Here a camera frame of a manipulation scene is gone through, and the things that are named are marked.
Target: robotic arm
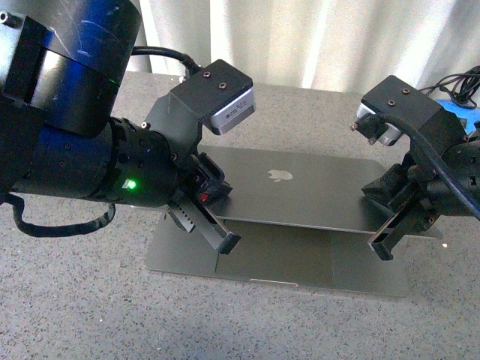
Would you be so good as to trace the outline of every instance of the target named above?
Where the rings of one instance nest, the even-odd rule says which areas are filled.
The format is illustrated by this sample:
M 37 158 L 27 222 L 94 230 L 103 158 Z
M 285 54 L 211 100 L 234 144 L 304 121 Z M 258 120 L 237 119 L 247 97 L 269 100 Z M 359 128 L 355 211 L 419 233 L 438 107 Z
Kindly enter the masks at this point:
M 232 188 L 197 145 L 203 126 L 224 134 L 254 112 L 252 79 L 225 61 L 202 69 L 185 56 L 187 81 L 141 127 L 113 118 L 140 23 L 129 0 L 0 0 L 0 204 L 13 205 L 31 236 L 91 233 L 113 219 L 114 204 L 168 205 L 179 226 L 197 227 L 228 254 L 240 238 L 208 205 Z M 90 223 L 35 226 L 11 192 L 105 202 L 109 211 Z
M 382 260 L 393 259 L 392 248 L 405 234 L 428 230 L 440 215 L 480 220 L 480 132 L 467 136 L 454 113 L 389 76 L 361 99 L 351 130 L 371 145 L 410 138 L 403 162 L 362 188 L 393 212 L 370 240 Z

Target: white curtain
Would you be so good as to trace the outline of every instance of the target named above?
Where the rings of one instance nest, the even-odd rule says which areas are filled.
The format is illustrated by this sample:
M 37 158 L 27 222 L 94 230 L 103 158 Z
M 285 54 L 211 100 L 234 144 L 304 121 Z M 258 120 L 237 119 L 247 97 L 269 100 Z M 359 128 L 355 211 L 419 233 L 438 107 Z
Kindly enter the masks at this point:
M 140 0 L 146 42 L 224 59 L 259 83 L 364 93 L 480 64 L 478 0 Z M 151 57 L 161 74 L 184 73 Z

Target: wire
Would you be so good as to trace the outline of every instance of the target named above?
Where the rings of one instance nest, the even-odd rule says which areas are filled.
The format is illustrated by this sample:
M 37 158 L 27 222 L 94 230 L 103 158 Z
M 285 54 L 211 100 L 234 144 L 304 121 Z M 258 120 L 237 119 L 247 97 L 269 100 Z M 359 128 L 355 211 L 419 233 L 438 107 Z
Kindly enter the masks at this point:
M 9 193 L 5 197 L 4 202 L 13 206 L 13 219 L 16 227 L 18 227 L 22 233 L 34 236 L 35 238 L 63 238 L 93 233 L 110 224 L 116 213 L 115 204 L 109 204 L 108 212 L 88 223 L 76 223 L 66 226 L 38 226 L 23 221 L 22 215 L 25 210 L 25 201 L 21 197 Z
M 189 55 L 173 49 L 167 49 L 166 47 L 135 46 L 132 51 L 132 56 L 136 55 L 164 56 L 166 58 L 178 60 L 187 68 L 189 76 L 193 76 L 202 70 L 202 67 L 197 65 Z
M 430 161 L 436 174 L 442 179 L 444 184 L 450 189 L 455 197 L 470 211 L 470 213 L 480 221 L 480 203 L 477 199 L 460 184 L 449 166 L 434 150 L 434 147 L 427 139 L 416 130 L 411 124 L 402 118 L 388 114 L 374 114 L 370 117 L 372 122 L 387 123 L 395 126 L 405 133 L 412 143 L 414 143 L 425 157 Z
M 454 84 L 453 89 L 450 90 L 446 86 Z M 476 109 L 477 103 L 472 99 L 472 96 L 480 88 L 480 65 L 472 67 L 466 73 L 454 73 L 443 77 L 435 85 L 421 88 L 420 91 L 427 91 L 425 94 L 430 96 L 436 89 L 445 92 L 450 97 L 451 101 L 459 107 L 464 109 Z

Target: apple logo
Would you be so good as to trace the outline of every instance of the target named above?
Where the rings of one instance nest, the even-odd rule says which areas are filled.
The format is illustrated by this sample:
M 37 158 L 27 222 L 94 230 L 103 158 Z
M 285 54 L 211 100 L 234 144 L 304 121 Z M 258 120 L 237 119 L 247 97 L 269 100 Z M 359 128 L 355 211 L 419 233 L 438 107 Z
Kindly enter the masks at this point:
M 275 182 L 293 179 L 293 175 L 285 170 L 270 170 L 268 173 L 271 175 L 270 179 L 275 179 Z

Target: laptop trackpad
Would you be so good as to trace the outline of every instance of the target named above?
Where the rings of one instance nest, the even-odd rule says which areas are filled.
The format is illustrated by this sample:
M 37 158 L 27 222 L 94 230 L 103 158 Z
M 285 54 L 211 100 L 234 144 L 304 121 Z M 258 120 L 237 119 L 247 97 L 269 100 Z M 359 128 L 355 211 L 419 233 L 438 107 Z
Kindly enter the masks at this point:
M 219 255 L 215 273 L 229 278 L 333 285 L 329 231 L 226 220 L 241 234 L 230 255 Z

